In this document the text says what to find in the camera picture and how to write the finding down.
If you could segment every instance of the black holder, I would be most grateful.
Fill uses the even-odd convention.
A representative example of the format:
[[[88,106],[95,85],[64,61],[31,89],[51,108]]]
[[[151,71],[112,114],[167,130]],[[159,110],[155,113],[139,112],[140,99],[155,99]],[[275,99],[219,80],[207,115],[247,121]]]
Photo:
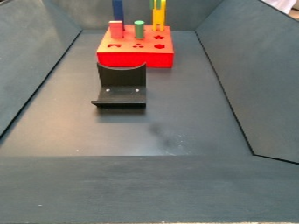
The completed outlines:
[[[115,69],[98,63],[102,88],[98,107],[144,108],[146,107],[146,63],[135,68]]]

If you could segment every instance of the green peg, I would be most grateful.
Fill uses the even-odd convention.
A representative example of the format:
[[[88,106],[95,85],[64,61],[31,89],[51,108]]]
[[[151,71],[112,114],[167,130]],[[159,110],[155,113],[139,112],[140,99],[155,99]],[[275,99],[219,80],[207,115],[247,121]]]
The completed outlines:
[[[151,10],[155,8],[155,0],[150,0],[150,7],[151,7]]]
[[[158,10],[162,9],[162,0],[156,0],[156,9],[158,9]]]
[[[142,20],[135,21],[135,38],[136,39],[146,38],[146,22]]]

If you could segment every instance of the yellow peg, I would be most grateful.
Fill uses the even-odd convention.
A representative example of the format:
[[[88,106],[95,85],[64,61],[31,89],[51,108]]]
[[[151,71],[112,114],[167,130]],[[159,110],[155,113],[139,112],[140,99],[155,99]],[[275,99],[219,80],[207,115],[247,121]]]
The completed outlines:
[[[154,31],[156,32],[156,28],[159,25],[160,32],[163,32],[164,31],[166,0],[160,0],[162,5],[158,5],[158,1],[159,0],[154,0]]]

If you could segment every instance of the red peg board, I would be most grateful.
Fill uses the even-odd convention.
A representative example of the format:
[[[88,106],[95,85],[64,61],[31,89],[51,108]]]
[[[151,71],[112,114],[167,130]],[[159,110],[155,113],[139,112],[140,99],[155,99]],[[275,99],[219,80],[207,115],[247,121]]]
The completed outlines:
[[[124,38],[111,38],[110,29],[98,48],[98,62],[107,67],[174,66],[174,42],[170,26],[152,31],[144,26],[144,39],[135,39],[135,27],[126,25]]]

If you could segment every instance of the gray wall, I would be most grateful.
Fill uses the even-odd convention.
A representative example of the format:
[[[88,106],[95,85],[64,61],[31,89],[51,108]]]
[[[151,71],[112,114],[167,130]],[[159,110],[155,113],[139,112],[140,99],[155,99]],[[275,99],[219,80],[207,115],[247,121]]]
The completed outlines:
[[[224,0],[196,30],[254,152],[299,163],[299,23]]]
[[[114,19],[111,0],[52,0],[83,29],[103,30]],[[192,31],[218,7],[222,0],[168,0],[167,24],[174,30]],[[142,19],[151,24],[150,0],[123,0],[126,23]]]
[[[0,135],[66,53],[80,28],[50,0],[0,5]]]

